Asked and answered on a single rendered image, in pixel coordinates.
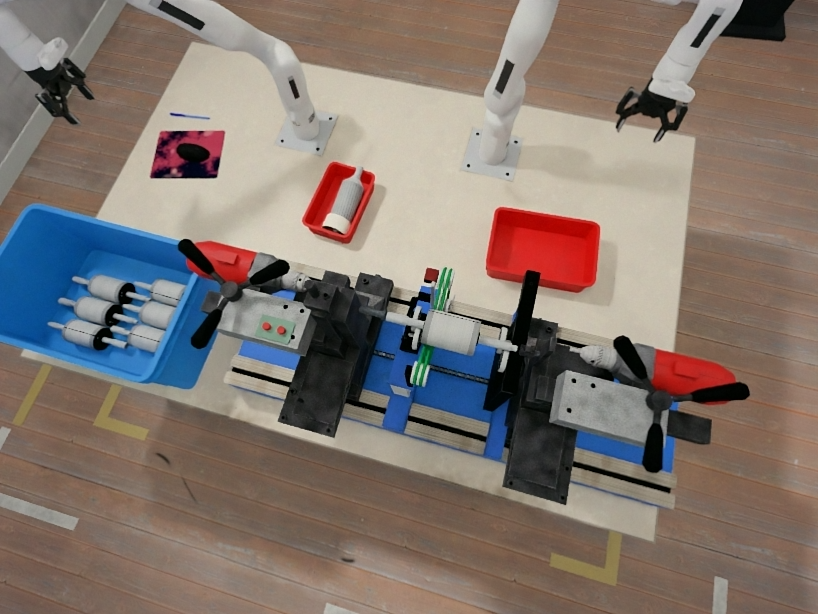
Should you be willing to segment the green drive belt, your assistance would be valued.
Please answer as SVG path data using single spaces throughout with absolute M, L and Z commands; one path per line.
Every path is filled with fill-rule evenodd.
M 434 310 L 437 309 L 438 300 L 439 300 L 439 296 L 440 296 L 440 292 L 441 292 L 441 288 L 442 288 L 442 284 L 443 284 L 443 280 L 444 280 L 446 270 L 447 270 L 447 267 L 445 267 L 443 269 L 443 272 L 442 272 L 442 276 L 441 276 L 441 280 L 440 280 L 440 284 L 439 284 L 439 288 L 438 288 L 438 292 L 437 292 L 437 296 L 436 296 L 436 300 L 435 300 Z M 430 345 L 426 345 L 426 344 L 424 344 L 424 346 L 423 346 L 423 349 L 422 349 L 422 352 L 421 352 L 421 355 L 420 355 L 420 358 L 419 358 L 419 361 L 418 361 L 418 364 L 417 364 L 417 367 L 416 367 L 416 371 L 415 371 L 415 375 L 414 375 L 414 379 L 413 379 L 413 385 L 416 385 L 416 380 L 417 380 L 417 375 L 418 375 L 418 372 L 419 372 L 419 368 L 420 368 L 421 363 L 424 363 L 424 361 L 425 361 L 429 346 Z
M 445 300 L 445 296 L 446 296 L 446 292 L 447 292 L 447 288 L 448 288 L 448 284 L 449 284 L 449 280 L 450 280 L 452 270 L 453 270 L 452 268 L 449 270 L 449 273 L 448 273 L 448 276 L 447 276 L 447 280 L 446 280 L 446 284 L 445 284 L 445 288 L 444 288 L 444 292 L 443 292 L 443 296 L 442 296 L 439 311 L 442 311 L 442 309 L 443 309 L 443 304 L 444 304 L 444 300 Z M 449 295 L 450 295 L 450 291 L 447 292 L 447 298 L 446 299 L 449 299 Z M 428 350 L 428 353 L 427 353 L 427 356 L 426 356 L 426 359 L 425 359 L 425 362 L 424 362 L 424 365 L 423 365 L 423 369 L 422 369 L 422 372 L 421 372 L 419 387 L 422 386 L 426 366 L 430 364 L 434 348 L 435 348 L 434 346 L 429 347 L 429 350 Z

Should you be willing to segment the blue plastic crate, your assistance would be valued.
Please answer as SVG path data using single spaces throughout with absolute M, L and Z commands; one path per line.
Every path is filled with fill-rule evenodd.
M 221 285 L 188 268 L 187 257 L 178 250 L 179 242 L 42 204 L 28 206 L 0 247 L 0 341 L 132 382 L 193 388 L 218 331 L 202 349 L 194 348 L 190 339 L 208 316 L 200 310 L 208 290 L 220 293 Z M 187 285 L 167 330 L 141 323 L 138 312 L 119 304 L 124 316 L 166 331 L 156 354 L 111 344 L 97 351 L 64 341 L 62 330 L 47 325 L 79 319 L 111 328 L 77 318 L 74 307 L 58 303 L 60 298 L 77 302 L 83 296 L 93 297 L 88 285 L 72 278 L 90 281 L 97 274 L 132 284 L 152 285 L 161 278 Z

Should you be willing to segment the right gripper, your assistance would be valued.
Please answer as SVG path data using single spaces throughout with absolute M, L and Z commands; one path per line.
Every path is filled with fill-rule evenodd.
M 74 77 L 68 76 L 66 70 Z M 76 88 L 88 100 L 94 99 L 95 96 L 85 85 L 86 75 L 68 57 L 60 58 L 56 66 L 50 70 L 45 70 L 40 66 L 33 70 L 23 71 L 42 87 L 43 90 L 36 93 L 35 97 L 53 117 L 63 116 L 70 124 L 80 125 L 81 121 L 68 110 L 66 104 L 66 96 L 72 88 L 71 85 L 77 86 Z M 56 96 L 60 99 L 57 100 Z

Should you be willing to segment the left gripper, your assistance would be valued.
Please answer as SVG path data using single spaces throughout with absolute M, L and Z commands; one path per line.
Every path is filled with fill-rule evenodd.
M 630 87 L 627 90 L 627 92 L 625 93 L 625 95 L 623 96 L 623 98 L 616 107 L 615 113 L 620 115 L 615 127 L 615 129 L 617 129 L 616 132 L 620 132 L 623 124 L 626 121 L 626 118 L 632 115 L 634 116 L 639 113 L 641 113 L 643 116 L 649 116 L 654 119 L 660 117 L 662 126 L 656 133 L 653 139 L 653 143 L 661 141 L 661 139 L 668 130 L 673 131 L 678 130 L 688 110 L 688 103 L 687 102 L 684 102 L 682 104 L 676 103 L 677 101 L 676 99 L 672 99 L 650 91 L 649 86 L 652 81 L 653 75 L 650 78 L 645 89 L 641 93 L 635 91 L 634 87 Z M 625 108 L 627 103 L 629 101 L 632 101 L 634 98 L 638 98 L 638 102 L 632 104 L 628 108 Z M 672 111 L 673 109 L 676 109 L 677 115 L 674 119 L 674 122 L 669 122 L 668 112 Z

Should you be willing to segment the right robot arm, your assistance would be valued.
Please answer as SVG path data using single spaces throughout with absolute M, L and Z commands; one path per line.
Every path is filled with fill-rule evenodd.
M 56 66 L 68 45 L 62 38 L 43 44 L 0 0 L 0 46 L 22 69 Z M 129 4 L 168 20 L 206 41 L 231 52 L 246 52 L 265 64 L 295 136 L 311 140 L 319 133 L 319 121 L 310 100 L 302 66 L 292 49 L 267 35 L 221 5 L 210 0 L 125 0 Z M 1 4 L 2 3 L 2 4 Z M 39 64 L 40 63 L 40 64 Z M 318 121 L 318 122 L 317 122 Z

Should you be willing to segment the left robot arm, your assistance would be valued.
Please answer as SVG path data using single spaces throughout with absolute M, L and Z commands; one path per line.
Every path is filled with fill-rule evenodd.
M 681 1 L 698 4 L 698 0 L 652 1 L 667 5 L 677 5 Z M 699 0 L 690 21 L 679 30 L 655 69 L 649 90 L 682 102 L 691 102 L 695 91 L 687 86 L 688 82 L 711 43 L 733 19 L 742 1 Z M 497 67 L 484 93 L 488 109 L 479 157 L 488 165 L 500 164 L 505 159 L 514 121 L 525 95 L 523 76 L 545 42 L 558 2 L 520 0 L 518 4 Z

